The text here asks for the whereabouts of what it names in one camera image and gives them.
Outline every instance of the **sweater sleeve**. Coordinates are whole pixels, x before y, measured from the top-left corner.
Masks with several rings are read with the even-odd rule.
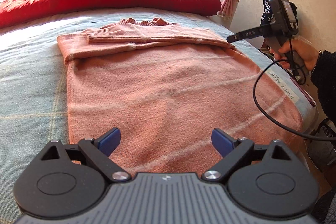
[[[319,55],[311,81],[318,89],[318,97],[327,117],[336,124],[336,52]]]

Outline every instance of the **hand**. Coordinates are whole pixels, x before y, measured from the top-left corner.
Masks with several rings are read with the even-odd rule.
[[[319,52],[313,46],[307,44],[302,39],[300,39],[300,37],[296,37],[292,39],[292,48],[293,48],[293,51],[296,51],[298,55],[301,56],[307,69],[309,71],[312,71],[313,68],[315,67],[317,58],[319,57]],[[289,45],[289,41],[287,41],[279,49],[279,52],[286,53],[286,52],[289,52],[290,49],[291,48]],[[273,49],[270,49],[269,52],[274,54],[274,58],[276,60],[280,60],[280,59],[286,60],[287,59],[286,57],[282,57],[280,54],[276,54]],[[288,62],[280,62],[280,64],[282,65],[284,69],[290,68],[290,65]]]

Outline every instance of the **device screen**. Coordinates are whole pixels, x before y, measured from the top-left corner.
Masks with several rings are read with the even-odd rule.
[[[292,10],[292,7],[291,7],[291,4],[287,1],[287,0],[281,0],[285,9],[286,9],[286,12],[287,12],[287,16],[289,18],[289,21],[290,22],[293,22],[293,23],[296,23],[296,19],[295,19],[295,15],[293,13],[293,10]]]

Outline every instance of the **bed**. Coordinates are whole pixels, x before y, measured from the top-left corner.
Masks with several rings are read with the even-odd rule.
[[[0,29],[0,223],[12,223],[20,216],[12,187],[31,159],[50,139],[69,142],[67,70],[57,37],[130,17],[137,21],[160,17],[182,26],[207,28],[223,38],[231,34],[207,17],[153,8],[58,14]],[[235,46],[260,68],[270,63],[246,41]],[[272,67],[272,75],[295,94],[293,103],[302,116],[303,130],[309,132],[317,119],[316,107],[280,67]]]

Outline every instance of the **person's arm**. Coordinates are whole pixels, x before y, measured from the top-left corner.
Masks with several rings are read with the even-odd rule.
[[[311,71],[311,81],[318,88],[318,97],[324,113],[336,124],[336,53],[324,51],[320,53],[311,45],[296,38],[292,40],[293,50],[304,60],[305,65]],[[290,51],[289,42],[280,49],[280,53]],[[275,59],[286,59],[279,54]],[[288,62],[281,62],[285,69],[289,69]]]
[[[324,113],[336,125],[336,52],[319,54],[310,79],[318,89]]]

